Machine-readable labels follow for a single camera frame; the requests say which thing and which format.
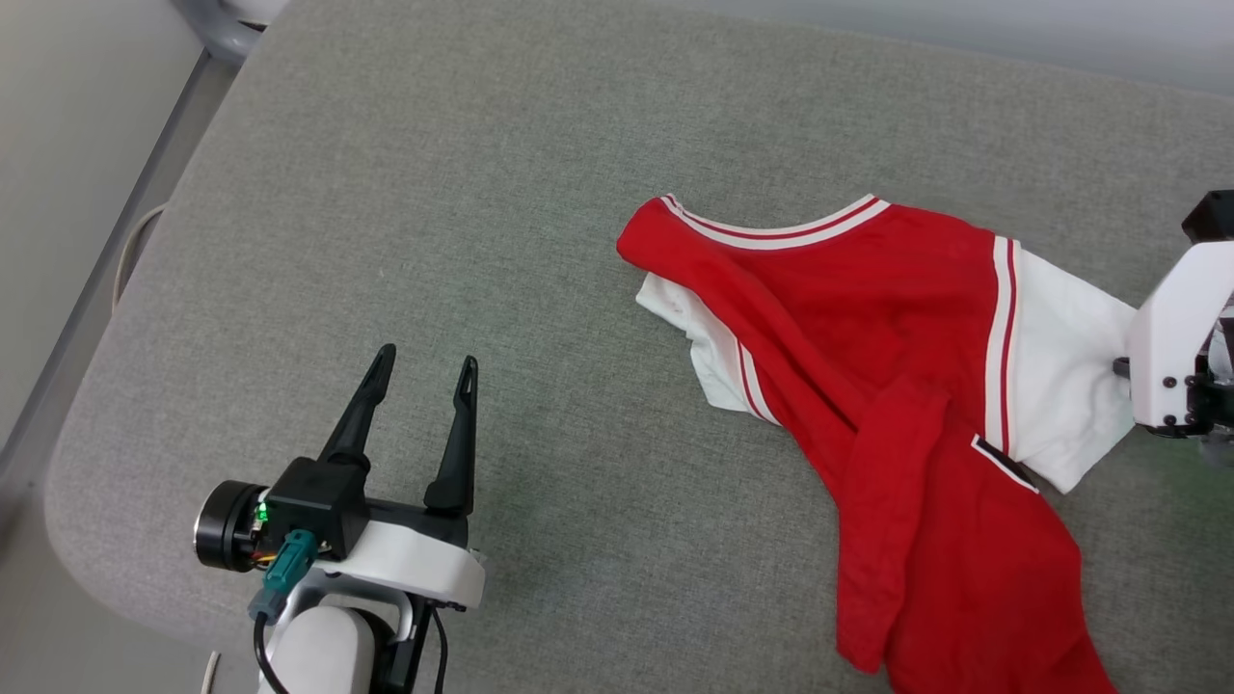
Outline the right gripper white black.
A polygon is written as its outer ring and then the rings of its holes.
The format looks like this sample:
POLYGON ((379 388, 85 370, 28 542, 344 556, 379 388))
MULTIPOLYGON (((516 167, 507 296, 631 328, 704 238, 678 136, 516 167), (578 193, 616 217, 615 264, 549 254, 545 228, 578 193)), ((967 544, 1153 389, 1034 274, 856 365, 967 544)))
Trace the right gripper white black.
POLYGON ((1159 438, 1199 438, 1232 427, 1232 385, 1209 370, 1204 347, 1233 288, 1233 242, 1191 246, 1137 311, 1129 333, 1134 421, 1159 438))

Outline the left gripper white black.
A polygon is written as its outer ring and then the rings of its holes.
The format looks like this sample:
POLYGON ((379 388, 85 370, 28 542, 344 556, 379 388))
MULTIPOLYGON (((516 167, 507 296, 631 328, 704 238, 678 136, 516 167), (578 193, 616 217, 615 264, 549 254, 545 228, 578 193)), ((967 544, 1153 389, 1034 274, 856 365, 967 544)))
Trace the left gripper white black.
MULTIPOLYGON (((364 474, 371 470, 366 438, 375 410, 387 396, 396 354, 392 343, 379 348, 323 445, 321 463, 357 467, 364 474)), ((453 395, 454 417, 438 474, 424 493, 426 509, 366 500, 366 529, 343 561, 321 561, 321 571, 423 596, 458 611, 480 606, 486 572, 469 546, 469 519, 445 517, 474 510, 478 404, 479 361, 468 354, 453 395)))

